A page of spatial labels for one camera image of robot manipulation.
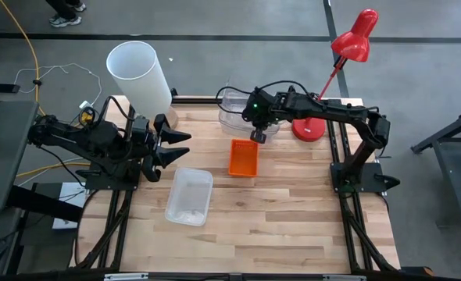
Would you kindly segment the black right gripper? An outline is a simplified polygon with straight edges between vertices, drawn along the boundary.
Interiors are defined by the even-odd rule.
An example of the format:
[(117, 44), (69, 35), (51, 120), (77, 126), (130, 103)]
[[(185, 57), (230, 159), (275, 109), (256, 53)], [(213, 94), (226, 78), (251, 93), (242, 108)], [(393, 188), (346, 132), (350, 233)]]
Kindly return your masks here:
[(261, 88), (255, 88), (251, 92), (241, 113), (242, 119), (255, 127), (250, 133), (251, 141), (257, 144), (266, 143), (267, 135), (264, 131), (281, 120), (277, 112), (281, 108), (280, 100), (280, 96), (271, 95)]

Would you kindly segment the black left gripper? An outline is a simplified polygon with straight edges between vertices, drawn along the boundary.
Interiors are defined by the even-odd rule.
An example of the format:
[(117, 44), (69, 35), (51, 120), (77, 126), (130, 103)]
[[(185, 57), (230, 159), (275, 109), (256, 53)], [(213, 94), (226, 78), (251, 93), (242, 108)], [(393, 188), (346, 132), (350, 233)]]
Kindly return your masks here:
[[(191, 139), (189, 133), (173, 130), (167, 124), (163, 124), (159, 136), (162, 142), (168, 144)], [(141, 160), (141, 172), (149, 182), (158, 182), (161, 176), (161, 171), (155, 167), (155, 161), (156, 165), (161, 165), (165, 169), (190, 151), (190, 148), (159, 147), (158, 134), (150, 129), (149, 120), (144, 116), (134, 118), (131, 127), (131, 142), (134, 158)]]

